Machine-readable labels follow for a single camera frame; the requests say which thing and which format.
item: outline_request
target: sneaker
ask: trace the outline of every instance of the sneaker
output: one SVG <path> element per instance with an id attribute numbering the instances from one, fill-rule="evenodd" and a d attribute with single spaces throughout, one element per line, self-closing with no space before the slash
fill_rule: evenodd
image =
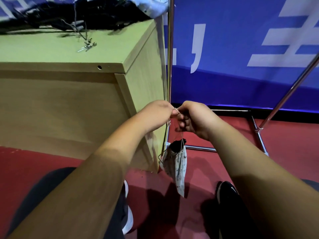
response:
<path id="1" fill-rule="evenodd" d="M 235 186 L 222 182 L 217 189 L 220 210 L 219 239 L 262 238 Z"/>
<path id="2" fill-rule="evenodd" d="M 125 188 L 125 198 L 127 198 L 127 195 L 129 193 L 129 185 L 127 184 L 127 181 L 124 180 L 124 188 Z M 124 235 L 126 235 L 133 227 L 133 214 L 132 214 L 132 211 L 131 211 L 131 208 L 129 206 L 128 207 L 128 210 L 127 210 L 127 221 L 126 221 L 126 224 L 125 226 L 122 228 L 122 232 Z"/>

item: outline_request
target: white cloth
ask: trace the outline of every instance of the white cloth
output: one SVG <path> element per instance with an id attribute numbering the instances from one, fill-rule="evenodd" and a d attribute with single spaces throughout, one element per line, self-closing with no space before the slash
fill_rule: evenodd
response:
<path id="1" fill-rule="evenodd" d="M 173 152 L 169 147 L 166 149 L 160 167 L 173 178 L 177 191 L 182 197 L 184 197 L 185 191 L 186 166 L 187 154 L 185 146 L 178 153 Z"/>
<path id="2" fill-rule="evenodd" d="M 150 18 L 157 18 L 167 12 L 168 0 L 129 0 Z"/>

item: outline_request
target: hand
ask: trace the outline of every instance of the hand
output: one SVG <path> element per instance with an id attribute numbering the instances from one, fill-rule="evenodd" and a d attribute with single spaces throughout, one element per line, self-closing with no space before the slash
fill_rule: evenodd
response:
<path id="1" fill-rule="evenodd" d="M 179 108 L 177 132 L 193 132 L 202 139 L 209 140 L 208 131 L 219 117 L 205 104 L 185 101 Z"/>
<path id="2" fill-rule="evenodd" d="M 177 114 L 178 111 L 168 101 L 157 100 L 147 104 L 136 116 L 142 120 L 145 133 L 148 133 L 160 128 Z"/>

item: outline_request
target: wooden table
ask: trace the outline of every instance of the wooden table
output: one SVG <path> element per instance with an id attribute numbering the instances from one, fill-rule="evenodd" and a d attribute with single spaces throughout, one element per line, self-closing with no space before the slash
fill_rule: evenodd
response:
<path id="1" fill-rule="evenodd" d="M 125 120 L 165 99 L 161 20 L 90 31 L 0 36 L 0 146 L 86 159 Z M 157 171 L 166 126 L 142 139 L 132 167 Z"/>

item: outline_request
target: metal stand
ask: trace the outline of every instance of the metal stand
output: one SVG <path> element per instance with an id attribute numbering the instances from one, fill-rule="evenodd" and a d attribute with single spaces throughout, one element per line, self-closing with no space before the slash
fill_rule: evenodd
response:
<path id="1" fill-rule="evenodd" d="M 168 101 L 171 103 L 171 86 L 172 86 L 172 66 L 173 66 L 173 32 L 174 32 L 174 0 L 169 0 L 169 12 L 168 12 L 168 58 L 167 58 L 167 96 Z M 296 82 L 289 89 L 287 94 L 279 101 L 275 108 L 271 111 L 269 116 L 261 123 L 258 127 L 253 116 L 248 110 L 212 110 L 214 112 L 247 112 L 246 119 L 250 123 L 252 129 L 255 131 L 255 139 L 262 152 L 267 156 L 268 152 L 266 150 L 265 144 L 261 138 L 260 131 L 265 127 L 265 125 L 272 119 L 272 117 L 278 112 L 278 110 L 284 105 L 284 103 L 289 99 L 289 97 L 295 92 L 299 85 L 305 80 L 305 78 L 310 74 L 310 72 L 319 64 L 319 53 L 314 57 L 310 64 L 305 68 L 305 70 L 298 77 Z M 206 152 L 217 152 L 215 148 L 199 147 L 192 145 L 185 145 L 187 149 L 206 151 Z"/>

